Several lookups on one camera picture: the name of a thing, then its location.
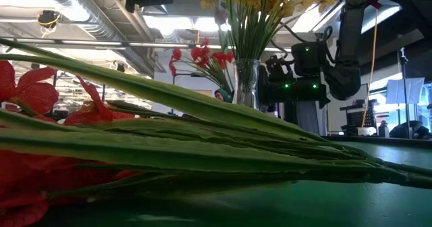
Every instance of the glass vase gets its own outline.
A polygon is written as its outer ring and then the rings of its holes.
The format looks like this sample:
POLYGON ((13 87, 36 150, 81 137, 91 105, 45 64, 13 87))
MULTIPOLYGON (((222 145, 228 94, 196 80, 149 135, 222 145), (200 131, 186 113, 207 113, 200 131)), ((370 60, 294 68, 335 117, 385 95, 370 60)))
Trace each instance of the glass vase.
POLYGON ((233 103, 259 109, 257 93, 259 64, 259 60, 255 59, 235 61, 236 90, 233 103))

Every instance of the person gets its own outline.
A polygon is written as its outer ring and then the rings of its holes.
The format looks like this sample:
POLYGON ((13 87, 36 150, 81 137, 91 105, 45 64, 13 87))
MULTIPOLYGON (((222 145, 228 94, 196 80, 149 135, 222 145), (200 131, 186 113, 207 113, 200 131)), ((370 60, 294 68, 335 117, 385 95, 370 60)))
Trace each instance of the person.
MULTIPOLYGON (((412 131, 414 133, 417 132, 417 130, 423 125, 422 122, 412 120, 410 121, 410 128, 412 128, 412 131)), ((400 125, 397 125, 393 130, 390 131, 390 137, 391 138, 408 138, 408 130, 406 128, 406 122, 402 123, 400 125)))
POLYGON ((226 103, 232 103, 231 95, 222 88, 215 91, 215 98, 226 103))

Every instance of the green table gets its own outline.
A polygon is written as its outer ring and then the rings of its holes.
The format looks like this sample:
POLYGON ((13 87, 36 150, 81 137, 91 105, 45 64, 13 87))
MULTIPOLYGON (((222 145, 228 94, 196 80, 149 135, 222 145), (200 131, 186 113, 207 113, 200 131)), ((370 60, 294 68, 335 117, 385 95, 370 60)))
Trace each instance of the green table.
MULTIPOLYGON (((432 168, 432 151, 347 143, 387 161, 432 168)), ((50 209, 37 226, 432 226, 432 191, 303 181, 193 201, 139 200, 50 209)))

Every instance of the black cable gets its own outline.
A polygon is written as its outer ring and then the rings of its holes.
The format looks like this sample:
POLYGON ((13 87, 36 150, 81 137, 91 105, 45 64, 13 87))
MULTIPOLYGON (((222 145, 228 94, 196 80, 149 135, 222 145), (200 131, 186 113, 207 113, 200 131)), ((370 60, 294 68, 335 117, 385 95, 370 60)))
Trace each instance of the black cable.
POLYGON ((284 55, 284 57, 283 57, 284 59, 288 56, 288 52, 287 52, 284 48, 280 47, 279 45, 276 45, 276 43, 273 41, 273 39, 270 39, 270 43, 271 43, 274 47, 278 48, 280 51, 282 51, 282 52, 285 53, 285 55, 284 55))
POLYGON ((284 24, 283 22, 280 22, 280 24, 281 24, 284 28, 286 28, 286 30, 288 30, 288 32, 290 32, 290 33, 292 34, 292 36, 296 37, 296 39, 298 39, 299 41, 301 41, 301 42, 303 42, 303 43, 305 43, 305 42, 309 42, 309 41, 306 41, 306 40, 302 39, 300 36, 298 36, 298 34, 296 34, 294 31, 292 31, 292 29, 291 29, 290 27, 288 27, 288 25, 284 24))
POLYGON ((325 28, 324 32, 323 32, 323 42, 325 45, 325 52, 327 54, 327 57, 329 58, 330 62, 335 64, 335 60, 333 59, 333 57, 331 56, 330 50, 329 50, 329 46, 327 45, 327 39, 330 38, 330 36, 333 34, 333 28, 331 26, 328 26, 325 28))
MULTIPOLYGON (((308 42, 308 41, 302 39, 300 36, 298 36, 294 31, 292 31, 292 29, 291 29, 290 27, 288 27, 288 25, 284 24, 283 22, 280 22, 280 24, 281 24, 284 28, 286 28, 286 30, 288 30, 288 32, 290 32, 290 33, 291 33, 294 37, 296 37, 296 39, 298 39, 299 41, 301 41, 301 42, 303 42, 303 43, 308 42)), ((276 45, 276 44, 275 44, 275 41, 273 41, 273 39, 270 39, 270 43, 271 43, 274 47, 278 48, 280 51, 284 52, 284 53, 285 53, 285 58, 288 56, 288 52, 286 52, 286 50, 285 50, 284 48, 282 48, 282 47, 276 45)))

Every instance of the yellow wire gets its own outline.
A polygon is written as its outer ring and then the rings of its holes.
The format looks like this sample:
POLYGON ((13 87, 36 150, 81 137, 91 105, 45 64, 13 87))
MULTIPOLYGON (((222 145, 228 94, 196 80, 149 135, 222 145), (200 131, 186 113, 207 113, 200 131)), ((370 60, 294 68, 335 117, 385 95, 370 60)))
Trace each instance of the yellow wire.
POLYGON ((375 50, 376 50, 376 47, 377 47, 377 27, 378 27, 378 9, 375 9, 375 29, 373 31, 373 48, 372 48, 371 77, 369 79, 369 84, 368 84, 368 90, 367 90, 367 96, 366 96, 366 108, 364 109, 364 113, 363 113, 362 127, 365 126, 366 114, 367 114, 367 110, 369 108, 369 93, 371 92, 371 83, 372 83, 372 77, 373 77, 373 68, 375 67, 375 50))

